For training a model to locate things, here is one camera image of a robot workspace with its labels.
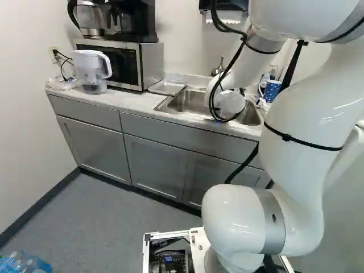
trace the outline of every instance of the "blue mug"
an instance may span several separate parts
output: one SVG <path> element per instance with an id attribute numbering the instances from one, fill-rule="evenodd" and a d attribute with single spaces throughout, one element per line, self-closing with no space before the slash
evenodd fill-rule
<path id="1" fill-rule="evenodd" d="M 263 98 L 267 103 L 272 103 L 275 97 L 278 95 L 280 88 L 282 86 L 281 81 L 268 80 L 266 91 L 264 92 Z"/>

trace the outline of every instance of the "electrical outlet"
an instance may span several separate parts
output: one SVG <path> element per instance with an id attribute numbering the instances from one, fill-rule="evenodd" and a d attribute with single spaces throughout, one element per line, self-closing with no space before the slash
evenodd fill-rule
<path id="1" fill-rule="evenodd" d="M 53 50 L 59 50 L 57 47 L 48 47 L 47 51 L 48 51 L 48 55 L 51 58 L 52 64 L 56 64 L 58 62 L 56 55 L 53 53 Z"/>

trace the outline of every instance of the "microwave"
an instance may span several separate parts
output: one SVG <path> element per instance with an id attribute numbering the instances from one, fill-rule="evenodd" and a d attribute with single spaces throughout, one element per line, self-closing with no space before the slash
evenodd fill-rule
<path id="1" fill-rule="evenodd" d="M 129 43 L 76 39 L 77 49 L 98 50 L 109 57 L 113 75 L 107 85 L 144 91 L 164 76 L 163 43 Z"/>

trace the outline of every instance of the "water bottle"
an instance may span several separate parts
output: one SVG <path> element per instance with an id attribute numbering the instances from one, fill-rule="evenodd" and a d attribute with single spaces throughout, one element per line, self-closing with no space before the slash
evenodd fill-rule
<path id="1" fill-rule="evenodd" d="M 13 252 L 0 259 L 0 273 L 51 273 L 52 267 L 42 259 L 25 251 Z"/>

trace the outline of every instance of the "baseboard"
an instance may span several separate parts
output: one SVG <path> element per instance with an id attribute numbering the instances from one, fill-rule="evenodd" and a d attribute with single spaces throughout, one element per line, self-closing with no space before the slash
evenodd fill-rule
<path id="1" fill-rule="evenodd" d="M 135 186 L 130 186 L 130 185 L 126 185 L 126 184 L 117 182 L 117 181 L 115 181 L 115 180 L 113 180 L 111 178 L 104 177 L 104 176 L 99 175 L 97 173 L 94 173 L 92 171 L 88 171 L 87 169 L 84 169 L 84 168 L 80 168 L 80 170 L 81 170 L 82 173 L 84 173 L 84 174 L 86 174 L 88 176 L 94 177 L 94 178 L 96 178 L 98 180 L 101 180 L 101 181 L 103 181 L 105 183 L 108 183 L 108 184 L 110 184 L 112 186 L 115 186 L 117 188 L 121 188 L 121 189 L 124 189 L 126 191 L 130 191 L 130 192 L 135 192 L 135 193 L 137 193 L 139 195 L 148 197 L 148 198 L 153 199 L 153 200 L 155 200 L 157 202 L 163 203 L 163 204 L 168 205 L 168 206 L 172 206 L 172 207 L 174 207 L 176 209 L 180 209 L 180 210 L 182 210 L 184 212 L 187 212 L 187 213 L 190 213 L 192 215 L 201 217 L 201 211 L 200 210 L 191 208 L 188 205 L 175 202 L 173 200 L 170 200 L 168 198 L 165 198 L 163 196 L 157 195 L 157 194 L 152 193 L 152 192 L 145 191 L 144 189 L 140 189 L 140 188 L 137 188 Z"/>
<path id="2" fill-rule="evenodd" d="M 65 178 L 39 199 L 32 207 L 24 212 L 12 225 L 0 234 L 0 249 L 18 233 L 31 218 L 41 211 L 50 201 L 53 200 L 65 187 L 67 187 L 79 174 L 79 168 L 74 169 Z"/>

